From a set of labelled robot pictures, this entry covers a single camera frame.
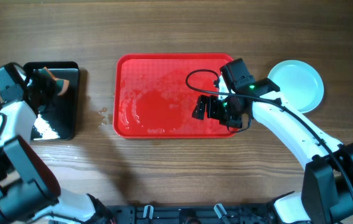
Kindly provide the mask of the black water basin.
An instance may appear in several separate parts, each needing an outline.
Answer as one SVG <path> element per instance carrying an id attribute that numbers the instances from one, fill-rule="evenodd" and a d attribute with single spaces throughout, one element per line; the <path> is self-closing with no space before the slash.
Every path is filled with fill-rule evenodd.
<path id="1" fill-rule="evenodd" d="M 78 64 L 65 62 L 28 62 L 23 66 L 27 72 L 40 68 L 48 68 L 52 74 L 70 82 L 68 90 L 56 96 L 51 104 L 39 110 L 38 117 L 31 131 L 31 139 L 39 140 L 71 140 L 75 135 L 77 117 L 80 70 Z"/>

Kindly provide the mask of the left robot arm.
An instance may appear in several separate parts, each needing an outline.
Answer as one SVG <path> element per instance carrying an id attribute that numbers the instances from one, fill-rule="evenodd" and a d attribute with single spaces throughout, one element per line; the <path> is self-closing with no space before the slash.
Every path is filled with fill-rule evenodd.
<path id="1" fill-rule="evenodd" d="M 25 71 L 18 63 L 0 67 L 0 223 L 116 223 L 90 194 L 61 189 L 30 146 L 41 111 L 68 92 L 70 82 L 47 67 Z"/>

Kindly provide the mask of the orange green sponge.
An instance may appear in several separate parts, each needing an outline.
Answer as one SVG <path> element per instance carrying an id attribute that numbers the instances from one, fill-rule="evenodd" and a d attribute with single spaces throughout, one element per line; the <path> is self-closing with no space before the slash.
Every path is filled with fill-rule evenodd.
<path id="1" fill-rule="evenodd" d="M 49 77 L 55 82 L 55 94 L 57 96 L 62 96 L 67 92 L 70 86 L 69 80 L 57 78 L 47 67 L 39 69 L 39 73 Z"/>

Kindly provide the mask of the red plastic tray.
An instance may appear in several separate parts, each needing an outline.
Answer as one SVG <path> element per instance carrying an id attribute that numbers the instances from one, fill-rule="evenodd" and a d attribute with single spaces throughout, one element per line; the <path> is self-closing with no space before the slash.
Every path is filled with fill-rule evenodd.
<path id="1" fill-rule="evenodd" d="M 126 139 L 229 138 L 214 119 L 192 117 L 199 92 L 214 91 L 211 72 L 233 58 L 225 53 L 127 54 L 116 68 L 113 129 Z"/>

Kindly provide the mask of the light blue plate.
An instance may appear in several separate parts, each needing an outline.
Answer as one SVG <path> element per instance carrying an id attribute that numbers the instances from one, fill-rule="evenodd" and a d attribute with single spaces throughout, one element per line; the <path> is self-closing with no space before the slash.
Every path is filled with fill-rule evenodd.
<path id="1" fill-rule="evenodd" d="M 324 84 L 320 74 L 309 64 L 299 60 L 285 60 L 275 65 L 268 78 L 277 84 L 288 101 L 301 113 L 308 113 L 320 105 Z"/>

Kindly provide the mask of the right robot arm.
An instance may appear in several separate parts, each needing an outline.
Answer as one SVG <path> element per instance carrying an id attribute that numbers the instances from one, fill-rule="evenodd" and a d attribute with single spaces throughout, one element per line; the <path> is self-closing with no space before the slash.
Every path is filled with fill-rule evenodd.
<path id="1" fill-rule="evenodd" d="M 269 78 L 255 80 L 236 59 L 215 73 L 214 91 L 200 90 L 195 119 L 216 119 L 232 133 L 248 129 L 243 115 L 267 127 L 304 169 L 300 192 L 271 203 L 275 223 L 340 223 L 353 215 L 353 142 L 344 144 L 291 105 Z"/>

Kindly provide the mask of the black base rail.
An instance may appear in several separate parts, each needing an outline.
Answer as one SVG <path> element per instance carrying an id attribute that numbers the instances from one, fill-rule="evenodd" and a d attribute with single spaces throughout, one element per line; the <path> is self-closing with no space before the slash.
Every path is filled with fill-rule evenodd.
<path id="1" fill-rule="evenodd" d="M 249 203 L 224 206 L 225 213 L 218 215 L 213 205 L 191 207 L 163 206 L 109 206 L 108 209 L 120 224 L 183 224 L 183 223 L 281 223 L 274 209 L 267 203 Z"/>

